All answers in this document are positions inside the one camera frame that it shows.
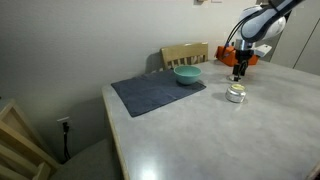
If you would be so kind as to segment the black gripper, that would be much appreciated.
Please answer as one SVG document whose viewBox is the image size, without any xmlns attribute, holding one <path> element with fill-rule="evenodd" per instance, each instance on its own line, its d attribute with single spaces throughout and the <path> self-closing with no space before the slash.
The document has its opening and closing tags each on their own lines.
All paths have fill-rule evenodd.
<svg viewBox="0 0 320 180">
<path fill-rule="evenodd" d="M 251 58 L 250 50 L 237 50 L 236 51 L 237 64 L 233 66 L 232 74 L 238 77 L 240 77 L 240 75 L 245 76 L 246 69 L 248 68 L 248 60 L 250 58 Z"/>
</svg>

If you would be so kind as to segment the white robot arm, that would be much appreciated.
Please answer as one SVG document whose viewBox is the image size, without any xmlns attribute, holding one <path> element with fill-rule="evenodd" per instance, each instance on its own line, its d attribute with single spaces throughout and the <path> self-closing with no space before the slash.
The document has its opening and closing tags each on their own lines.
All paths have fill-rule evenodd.
<svg viewBox="0 0 320 180">
<path fill-rule="evenodd" d="M 235 58 L 230 79 L 238 82 L 245 75 L 249 59 L 253 56 L 253 45 L 261 40 L 280 34 L 285 25 L 285 15 L 304 0 L 268 0 L 265 6 L 255 5 L 242 11 L 239 22 L 233 29 Z"/>
</svg>

